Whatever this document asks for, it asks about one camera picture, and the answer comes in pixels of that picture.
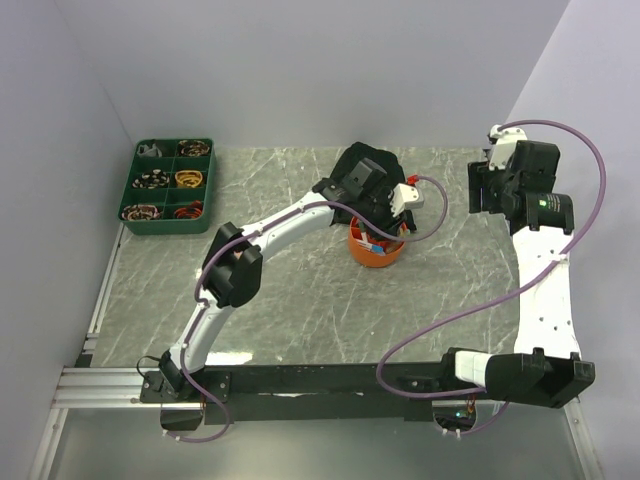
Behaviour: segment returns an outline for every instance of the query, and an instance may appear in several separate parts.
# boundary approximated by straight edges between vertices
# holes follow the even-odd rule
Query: black cloth
[[[387,172],[384,182],[389,187],[389,190],[393,190],[398,183],[405,183],[407,181],[404,170],[398,162],[398,157],[392,152],[373,148],[361,142],[354,143],[344,151],[329,177],[336,182],[340,182],[345,175],[351,173],[363,158],[373,160]],[[348,225],[349,222],[351,222],[351,218],[352,215],[350,213],[339,210],[334,215],[334,222]],[[413,214],[410,211],[405,212],[405,222],[410,231],[415,232],[417,230],[416,224],[413,221]]]

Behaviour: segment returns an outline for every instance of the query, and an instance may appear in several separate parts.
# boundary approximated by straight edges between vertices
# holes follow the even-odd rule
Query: green tray
[[[180,140],[201,140],[207,143],[211,150],[209,155],[201,157],[180,156],[178,142]],[[138,155],[138,146],[155,143],[162,152],[162,157],[141,157]],[[131,169],[127,177],[118,210],[118,219],[135,235],[179,235],[188,233],[203,233],[209,228],[211,219],[211,195],[213,193],[213,174],[215,172],[216,156],[213,151],[213,141],[208,138],[188,139],[153,139],[142,140],[136,145],[136,150],[131,162]],[[132,188],[134,179],[143,172],[159,168],[169,173],[171,178],[166,188],[144,189]],[[180,170],[198,170],[204,175],[204,183],[198,188],[177,188],[175,173]],[[174,212],[185,207],[195,200],[203,204],[202,215],[198,218],[173,218]],[[128,205],[155,205],[162,210],[162,217],[158,220],[122,220],[120,216]]]

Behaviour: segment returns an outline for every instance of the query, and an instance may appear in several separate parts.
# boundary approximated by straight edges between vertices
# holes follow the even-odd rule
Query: orange bowl
[[[402,224],[402,229],[406,230],[407,226]],[[404,250],[405,243],[401,243],[398,248],[394,251],[386,253],[384,255],[380,255],[378,253],[374,253],[367,248],[363,247],[358,243],[358,240],[362,240],[360,229],[358,228],[358,219],[352,218],[351,223],[349,224],[349,235],[347,237],[347,246],[349,247],[349,251],[353,258],[356,259],[358,263],[364,265],[365,267],[371,268],[382,268],[391,265],[396,261],[402,250]],[[374,245],[378,245],[381,247],[386,247],[391,245],[393,242],[386,241],[374,241],[371,242]]]

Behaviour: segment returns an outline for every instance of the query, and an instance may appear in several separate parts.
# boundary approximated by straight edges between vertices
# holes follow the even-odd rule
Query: marble tabletop
[[[431,238],[408,244],[384,269],[357,264],[346,226],[310,234],[269,260],[258,295],[239,308],[208,363],[375,362],[419,328],[517,286],[515,252],[501,216],[467,213],[466,165],[479,149],[389,148],[405,173],[443,183],[450,213]],[[213,218],[200,235],[134,236],[121,243],[115,278],[91,365],[130,367],[160,355],[182,332],[193,289],[217,228],[276,213],[328,176],[344,148],[216,149]],[[437,190],[420,183],[421,231],[438,219]],[[518,301],[447,325],[392,357],[437,361],[449,347],[510,352]]]

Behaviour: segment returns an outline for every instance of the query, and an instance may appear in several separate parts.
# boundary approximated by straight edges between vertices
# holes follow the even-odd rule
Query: white wall
[[[597,372],[584,410],[608,480],[640,478],[638,18],[638,2],[573,0],[510,115],[569,123],[607,162],[605,204],[571,274],[578,340]],[[528,133],[560,146],[557,190],[573,196],[584,221],[597,188],[588,151],[562,133]]]
[[[481,145],[567,0],[56,0],[135,139]]]
[[[49,0],[0,15],[0,476],[26,478],[87,331],[132,145]]]

